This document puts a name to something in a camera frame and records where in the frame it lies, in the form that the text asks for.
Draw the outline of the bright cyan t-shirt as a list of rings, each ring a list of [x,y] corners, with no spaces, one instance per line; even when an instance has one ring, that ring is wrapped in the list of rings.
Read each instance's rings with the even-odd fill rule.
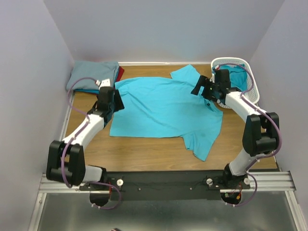
[[[113,137],[182,137],[187,150],[205,161],[220,134],[223,112],[191,91],[200,74],[192,65],[170,78],[135,77],[117,82],[124,109],[114,113]]]

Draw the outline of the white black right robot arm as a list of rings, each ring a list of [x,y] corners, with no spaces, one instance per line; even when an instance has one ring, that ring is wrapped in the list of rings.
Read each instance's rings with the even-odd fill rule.
[[[227,164],[219,182],[225,188],[234,188],[247,176],[248,170],[262,158],[275,155],[281,148],[279,116],[268,113],[250,100],[237,87],[231,87],[229,71],[214,71],[214,81],[200,76],[193,95],[200,94],[212,102],[220,101],[231,108],[245,122],[243,148],[237,157]]]

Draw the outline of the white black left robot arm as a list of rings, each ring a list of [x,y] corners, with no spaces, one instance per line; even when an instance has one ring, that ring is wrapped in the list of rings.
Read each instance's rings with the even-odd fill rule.
[[[101,87],[97,101],[78,128],[62,141],[50,144],[46,178],[62,182],[69,188],[88,182],[106,183],[106,169],[87,166],[84,151],[97,133],[109,123],[113,114],[124,108],[117,89]]]

